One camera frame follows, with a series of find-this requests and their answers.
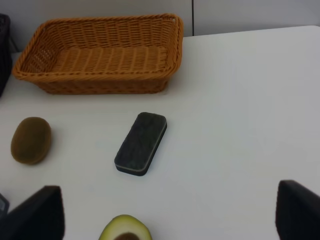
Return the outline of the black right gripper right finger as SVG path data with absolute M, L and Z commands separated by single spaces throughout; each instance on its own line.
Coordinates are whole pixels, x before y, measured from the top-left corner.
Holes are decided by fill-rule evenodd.
M 275 226 L 281 240 L 319 240 L 320 197 L 294 180 L 281 180 Z

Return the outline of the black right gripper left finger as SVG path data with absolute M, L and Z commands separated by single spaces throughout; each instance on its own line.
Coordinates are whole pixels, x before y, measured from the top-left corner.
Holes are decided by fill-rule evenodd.
M 0 220 L 2 240 L 62 240 L 65 213 L 62 190 L 47 185 Z

